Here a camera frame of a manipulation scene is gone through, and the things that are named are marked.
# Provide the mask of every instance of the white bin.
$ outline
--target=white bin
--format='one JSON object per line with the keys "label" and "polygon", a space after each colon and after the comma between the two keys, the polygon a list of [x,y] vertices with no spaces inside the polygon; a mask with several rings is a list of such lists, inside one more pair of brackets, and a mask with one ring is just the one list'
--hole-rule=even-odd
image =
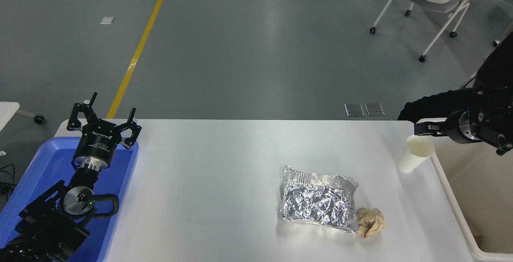
{"label": "white bin", "polygon": [[[430,139],[436,149],[433,164],[476,261],[513,262],[513,151],[498,156],[484,142]],[[482,233],[481,249],[462,213]]]}

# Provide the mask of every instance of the white table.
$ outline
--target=white table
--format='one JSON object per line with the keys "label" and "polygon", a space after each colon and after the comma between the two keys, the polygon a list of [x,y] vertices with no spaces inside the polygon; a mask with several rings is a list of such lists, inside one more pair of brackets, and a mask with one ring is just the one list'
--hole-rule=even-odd
{"label": "white table", "polygon": [[[137,123],[139,156],[106,261],[473,260],[431,160],[412,173],[396,170],[410,122]],[[79,134],[65,125],[55,136]],[[352,176],[360,184],[356,207],[378,207],[387,227],[363,240],[285,222],[278,213],[285,165]]]}
{"label": "white table", "polygon": [[19,103],[0,101],[0,131],[5,127],[7,122],[12,118],[12,116],[14,116],[19,108]]}

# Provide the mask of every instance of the chair leg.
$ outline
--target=chair leg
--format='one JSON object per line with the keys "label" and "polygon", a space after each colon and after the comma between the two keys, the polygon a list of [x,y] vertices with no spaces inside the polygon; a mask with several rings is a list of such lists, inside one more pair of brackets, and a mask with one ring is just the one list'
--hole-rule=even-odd
{"label": "chair leg", "polygon": [[42,115],[35,115],[35,114],[31,113],[31,112],[27,112],[27,111],[24,111],[24,110],[17,110],[16,114],[19,115],[19,116],[24,116],[24,117],[32,118],[34,120],[34,122],[37,123],[37,124],[44,123],[44,116],[42,116]]}
{"label": "chair leg", "polygon": [[410,16],[410,14],[412,13],[412,8],[414,8],[414,4],[413,4],[413,3],[412,3],[412,4],[410,4],[410,8],[408,8],[408,10],[406,10],[406,11],[404,12],[404,15],[405,15],[406,17],[409,17],[409,16]]}
{"label": "chair leg", "polygon": [[385,13],[386,9],[388,8],[388,6],[390,6],[390,3],[392,3],[393,0],[388,0],[385,7],[383,8],[383,10],[381,10],[380,12],[380,15],[378,16],[378,18],[376,19],[376,21],[374,21],[374,24],[372,24],[372,27],[374,28],[378,23],[379,21],[381,20],[381,17],[383,17],[383,14]]}
{"label": "chair leg", "polygon": [[458,28],[458,26],[460,25],[461,20],[463,19],[463,16],[465,16],[465,13],[466,13],[466,12],[467,12],[467,10],[469,9],[469,5],[470,5],[470,3],[467,3],[466,5],[464,5],[464,6],[463,6],[463,7],[464,7],[464,10],[463,10],[462,14],[460,15],[460,18],[458,19],[458,21],[457,21],[456,25],[454,26],[454,29],[453,29],[453,30],[452,30],[452,32],[451,32],[451,37],[453,37],[453,36],[455,36],[455,37],[456,37],[456,35],[454,35],[454,34],[452,34],[452,33],[453,33],[453,32],[454,32],[454,33],[456,33],[456,29],[457,29],[457,28]]}
{"label": "chair leg", "polygon": [[436,42],[436,40],[438,40],[438,37],[440,37],[440,34],[442,34],[442,32],[444,32],[445,28],[447,28],[447,26],[449,26],[449,24],[452,22],[452,19],[454,19],[454,17],[456,16],[458,12],[455,12],[453,15],[451,15],[451,17],[447,20],[447,22],[444,24],[444,26],[440,29],[440,31],[438,32],[438,34],[436,34],[436,36],[434,37],[434,39],[431,41],[431,43],[429,43],[429,45],[427,46],[427,48],[422,52],[422,55],[421,57],[424,57],[426,56],[426,53],[427,51],[433,46],[434,42]]}

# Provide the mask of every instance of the chair wheel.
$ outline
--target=chair wheel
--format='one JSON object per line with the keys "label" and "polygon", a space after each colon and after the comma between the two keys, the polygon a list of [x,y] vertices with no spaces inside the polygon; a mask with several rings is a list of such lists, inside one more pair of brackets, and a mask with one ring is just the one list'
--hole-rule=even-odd
{"label": "chair wheel", "polygon": [[44,116],[42,116],[42,115],[36,115],[36,116],[34,117],[34,122],[35,122],[36,124],[42,124],[42,123],[44,123]]}

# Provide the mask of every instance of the blue tray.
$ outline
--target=blue tray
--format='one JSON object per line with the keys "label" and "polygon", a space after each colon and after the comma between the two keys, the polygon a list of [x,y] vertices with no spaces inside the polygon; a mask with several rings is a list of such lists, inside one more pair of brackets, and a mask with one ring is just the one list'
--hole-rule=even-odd
{"label": "blue tray", "polygon": [[[64,180],[68,185],[75,172],[71,167],[71,160],[79,140],[78,137],[52,138],[37,150],[16,190],[0,213],[0,248],[5,247],[10,240],[18,236],[14,227],[21,220],[18,213],[26,205],[59,180]],[[137,143],[131,149],[118,145],[110,168],[102,170],[99,175],[94,188],[95,193],[116,194],[121,205],[134,169],[138,149]],[[112,204],[98,202],[95,207],[98,208],[98,213],[107,213],[112,209]],[[117,215],[108,219],[91,220],[86,225],[91,235],[68,261],[102,261],[114,231]]]}

